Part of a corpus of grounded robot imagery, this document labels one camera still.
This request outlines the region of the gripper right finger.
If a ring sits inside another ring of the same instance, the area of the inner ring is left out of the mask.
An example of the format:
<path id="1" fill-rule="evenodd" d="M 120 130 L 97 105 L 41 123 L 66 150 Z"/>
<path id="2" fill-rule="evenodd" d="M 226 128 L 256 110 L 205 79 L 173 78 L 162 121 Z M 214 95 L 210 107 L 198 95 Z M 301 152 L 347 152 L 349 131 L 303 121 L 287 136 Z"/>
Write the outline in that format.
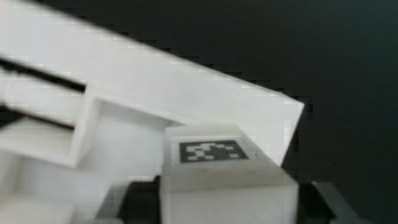
<path id="1" fill-rule="evenodd" d="M 356 212 L 331 182 L 301 184 L 297 224 L 356 224 Z"/>

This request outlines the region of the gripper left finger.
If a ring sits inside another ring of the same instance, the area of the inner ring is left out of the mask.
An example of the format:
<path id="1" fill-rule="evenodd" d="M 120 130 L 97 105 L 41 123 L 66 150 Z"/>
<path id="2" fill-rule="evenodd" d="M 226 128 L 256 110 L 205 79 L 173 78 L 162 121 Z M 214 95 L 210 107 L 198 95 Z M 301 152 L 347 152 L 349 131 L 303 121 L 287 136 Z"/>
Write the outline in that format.
<path id="1" fill-rule="evenodd" d="M 123 224 L 162 224 L 161 177 L 130 183 L 118 218 Z"/>

